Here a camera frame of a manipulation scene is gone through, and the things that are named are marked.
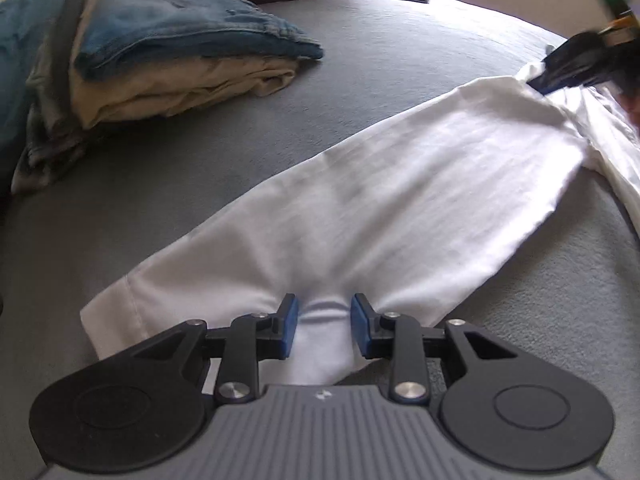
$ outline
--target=mattress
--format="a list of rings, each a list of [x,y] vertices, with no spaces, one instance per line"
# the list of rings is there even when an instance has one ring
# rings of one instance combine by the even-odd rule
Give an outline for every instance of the mattress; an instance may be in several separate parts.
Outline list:
[[[93,362],[78,313],[103,288],[259,182],[479,76],[515,73],[562,39],[453,0],[264,6],[321,41],[322,62],[273,96],[118,128],[2,225],[0,471],[32,478],[34,397]],[[599,387],[616,412],[601,466],[640,470],[640,251],[601,177],[581,170],[558,210],[452,317],[482,324]],[[383,378],[375,363],[349,381]]]

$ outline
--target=stack of folded clothes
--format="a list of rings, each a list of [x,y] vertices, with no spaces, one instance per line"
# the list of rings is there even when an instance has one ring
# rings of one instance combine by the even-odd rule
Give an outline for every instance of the stack of folded clothes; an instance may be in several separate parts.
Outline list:
[[[100,140],[96,125],[171,116],[288,85],[318,42],[244,0],[65,0],[27,79],[34,91],[12,193],[47,186]]]

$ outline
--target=gray bedsheet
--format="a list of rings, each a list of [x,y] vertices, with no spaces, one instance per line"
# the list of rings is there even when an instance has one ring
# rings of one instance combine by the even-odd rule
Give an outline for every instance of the gray bedsheet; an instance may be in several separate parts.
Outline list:
[[[6,216],[0,290],[0,478],[42,466],[34,396],[94,361],[79,310],[141,260],[264,179],[370,124],[478,76],[514,73],[557,36],[448,0],[303,0],[266,9],[326,58],[286,90],[132,124]],[[558,211],[455,316],[601,388],[616,431],[602,460],[640,471],[640,251],[599,176],[581,171]],[[352,378],[371,380],[383,366]]]

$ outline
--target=beige pants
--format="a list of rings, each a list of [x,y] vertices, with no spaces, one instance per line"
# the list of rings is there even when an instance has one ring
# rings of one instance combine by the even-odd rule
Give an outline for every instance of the beige pants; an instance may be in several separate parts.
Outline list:
[[[71,107],[82,127],[103,121],[172,116],[252,92],[274,93],[288,85],[298,68],[285,57],[188,57],[149,62],[104,81],[86,81],[74,67],[97,0],[87,0],[71,51]]]

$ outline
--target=blue jeans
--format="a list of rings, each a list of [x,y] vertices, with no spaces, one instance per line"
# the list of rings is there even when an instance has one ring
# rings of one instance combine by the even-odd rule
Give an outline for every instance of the blue jeans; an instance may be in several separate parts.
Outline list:
[[[99,0],[76,68],[86,79],[105,79],[144,61],[249,54],[324,53],[295,25],[244,0]]]

